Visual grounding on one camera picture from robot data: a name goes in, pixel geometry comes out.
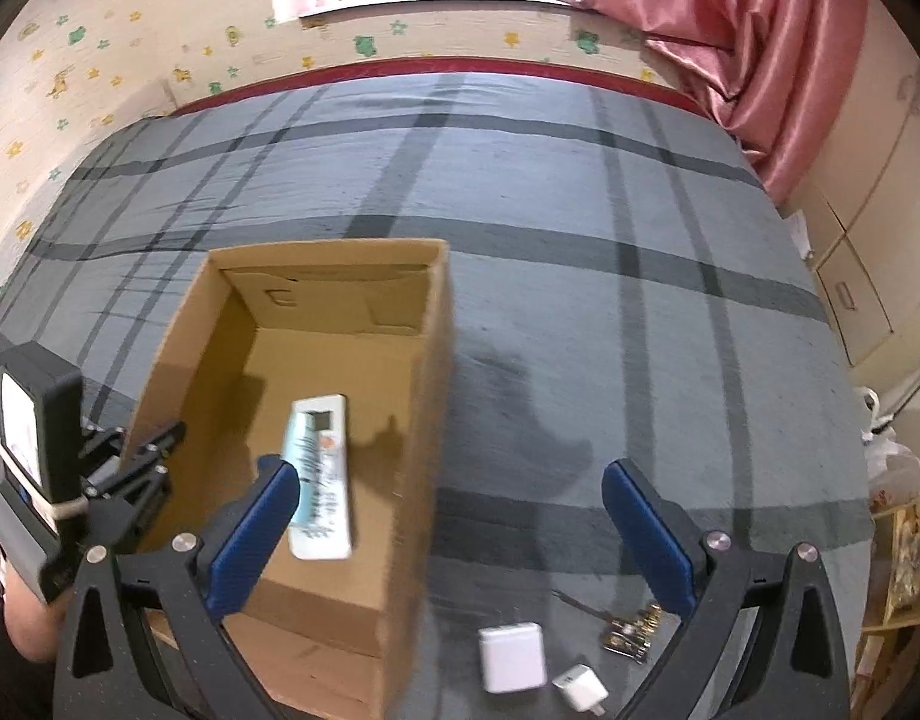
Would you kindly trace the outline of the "person's left hand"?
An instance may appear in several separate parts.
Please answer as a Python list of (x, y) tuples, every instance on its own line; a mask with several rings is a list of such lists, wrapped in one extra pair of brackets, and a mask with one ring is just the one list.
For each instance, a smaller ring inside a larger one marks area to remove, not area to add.
[(67, 589), (45, 605), (17, 574), (11, 562), (4, 566), (4, 624), (14, 649), (32, 663), (56, 660), (62, 624), (73, 600)]

